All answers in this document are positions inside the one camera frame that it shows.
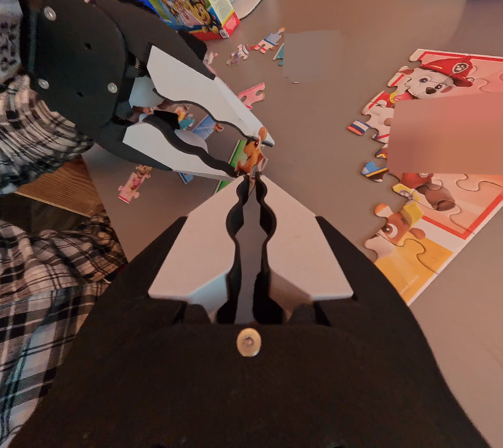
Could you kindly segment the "assembled pink red puzzle section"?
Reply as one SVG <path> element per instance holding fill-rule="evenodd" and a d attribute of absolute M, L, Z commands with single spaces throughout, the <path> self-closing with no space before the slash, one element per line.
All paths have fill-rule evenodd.
<path fill-rule="evenodd" d="M 387 167 L 390 122 L 401 101 L 450 93 L 502 91 L 502 57 L 417 49 L 388 82 L 392 91 L 378 93 L 347 130 L 381 144 L 361 175 L 381 183 L 394 179 L 392 190 L 403 203 L 397 211 L 375 206 L 385 221 L 364 247 L 376 254 L 375 266 L 410 305 L 437 275 L 502 208 L 502 175 L 398 173 Z"/>

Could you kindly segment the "white purple striped puzzle piece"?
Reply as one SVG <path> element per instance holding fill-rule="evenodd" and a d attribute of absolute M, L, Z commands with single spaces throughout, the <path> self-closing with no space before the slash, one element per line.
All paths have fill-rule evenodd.
<path fill-rule="evenodd" d="M 250 52 L 255 48 L 254 45 L 240 44 L 236 51 L 233 52 L 229 59 L 226 61 L 226 65 L 235 66 L 241 61 L 246 61 L 250 55 Z"/>

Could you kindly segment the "assembled light blue puzzle section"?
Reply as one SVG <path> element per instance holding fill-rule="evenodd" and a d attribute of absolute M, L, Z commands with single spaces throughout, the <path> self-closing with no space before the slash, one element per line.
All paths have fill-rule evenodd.
<path fill-rule="evenodd" d="M 209 115 L 206 115 L 192 130 L 180 130 L 178 133 L 185 142 L 201 141 L 204 144 L 203 147 L 206 147 L 207 150 L 206 140 L 208 137 L 222 130 L 222 125 L 215 122 Z M 185 184 L 190 183 L 193 179 L 193 175 L 191 174 L 180 173 L 180 176 Z"/>

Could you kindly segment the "pink dog puzzle piece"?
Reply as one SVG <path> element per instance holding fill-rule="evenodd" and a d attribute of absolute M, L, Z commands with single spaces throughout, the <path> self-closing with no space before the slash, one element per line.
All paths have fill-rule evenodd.
<path fill-rule="evenodd" d="M 131 203 L 131 201 L 139 197 L 138 190 L 142 183 L 150 178 L 150 172 L 152 167 L 145 165 L 137 165 L 135 170 L 131 173 L 128 181 L 119 186 L 118 188 L 118 198 L 126 203 Z"/>

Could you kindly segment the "wooden furniture leg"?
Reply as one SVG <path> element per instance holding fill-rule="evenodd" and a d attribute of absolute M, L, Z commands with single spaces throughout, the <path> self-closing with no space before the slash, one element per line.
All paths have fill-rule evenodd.
<path fill-rule="evenodd" d="M 15 193 L 85 217 L 105 210 L 82 157 L 41 175 Z"/>

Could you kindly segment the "pink blue puzzle piece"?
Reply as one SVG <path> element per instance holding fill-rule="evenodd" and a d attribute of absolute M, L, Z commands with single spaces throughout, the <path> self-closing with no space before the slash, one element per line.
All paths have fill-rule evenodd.
<path fill-rule="evenodd" d="M 270 33 L 268 36 L 263 38 L 259 43 L 255 44 L 252 49 L 265 54 L 268 50 L 273 49 L 281 42 L 285 28 L 282 27 L 278 31 Z"/>

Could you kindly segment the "plaid shirt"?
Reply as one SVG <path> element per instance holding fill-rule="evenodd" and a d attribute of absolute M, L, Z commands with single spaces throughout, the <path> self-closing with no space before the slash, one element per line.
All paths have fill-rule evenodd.
<path fill-rule="evenodd" d="M 1 221 L 1 447 L 50 390 L 84 321 L 127 264 L 100 213 L 75 231 Z"/>

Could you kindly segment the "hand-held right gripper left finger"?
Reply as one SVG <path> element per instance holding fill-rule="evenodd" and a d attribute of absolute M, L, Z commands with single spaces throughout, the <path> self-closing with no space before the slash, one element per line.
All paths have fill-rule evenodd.
<path fill-rule="evenodd" d="M 186 216 L 148 290 L 152 299 L 200 305 L 213 322 L 235 322 L 242 286 L 236 234 L 249 187 L 249 176 L 240 176 Z"/>

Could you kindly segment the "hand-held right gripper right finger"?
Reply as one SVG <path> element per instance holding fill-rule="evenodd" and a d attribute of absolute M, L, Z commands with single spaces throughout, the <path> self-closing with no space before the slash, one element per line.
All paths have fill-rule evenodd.
<path fill-rule="evenodd" d="M 350 299 L 354 291 L 316 215 L 264 175 L 255 178 L 266 233 L 254 287 L 254 318 L 281 324 L 301 305 Z"/>

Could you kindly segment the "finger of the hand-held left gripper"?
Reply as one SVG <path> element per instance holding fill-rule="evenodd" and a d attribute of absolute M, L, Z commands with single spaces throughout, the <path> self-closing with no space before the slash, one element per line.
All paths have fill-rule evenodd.
<path fill-rule="evenodd" d="M 159 106 L 163 100 L 195 105 L 211 119 L 231 126 L 243 137 L 273 147 L 275 141 L 261 121 L 234 92 L 212 73 L 198 72 L 156 46 L 148 55 L 147 75 L 134 80 L 132 107 Z M 207 148 L 197 134 L 170 127 L 167 120 L 148 114 L 131 127 L 132 148 Z"/>
<path fill-rule="evenodd" d="M 237 178 L 235 168 L 209 154 L 205 140 L 192 131 L 174 129 L 159 117 L 129 126 L 123 143 L 175 172 L 227 181 Z"/>

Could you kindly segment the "green puzzle section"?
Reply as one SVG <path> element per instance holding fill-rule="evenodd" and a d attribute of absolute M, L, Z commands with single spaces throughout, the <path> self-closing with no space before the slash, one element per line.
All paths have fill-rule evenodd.
<path fill-rule="evenodd" d="M 248 141 L 245 141 L 245 140 L 238 141 L 236 143 L 234 151 L 232 152 L 232 155 L 229 160 L 229 164 L 235 169 L 235 171 L 237 170 L 238 163 L 241 162 L 242 164 L 244 164 L 248 159 L 248 156 L 244 152 L 244 148 L 247 145 L 247 143 L 248 143 Z M 224 189 L 229 184 L 230 184 L 230 181 L 221 180 L 217 184 L 217 187 L 215 188 L 214 194 L 218 193 L 220 190 Z"/>

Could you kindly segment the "person's left forearm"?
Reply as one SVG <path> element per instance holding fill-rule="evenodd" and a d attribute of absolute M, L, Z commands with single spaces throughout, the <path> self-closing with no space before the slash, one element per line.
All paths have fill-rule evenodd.
<path fill-rule="evenodd" d="M 51 111 L 30 84 L 19 74 L 1 85 L 1 195 L 56 172 L 94 145 Z"/>

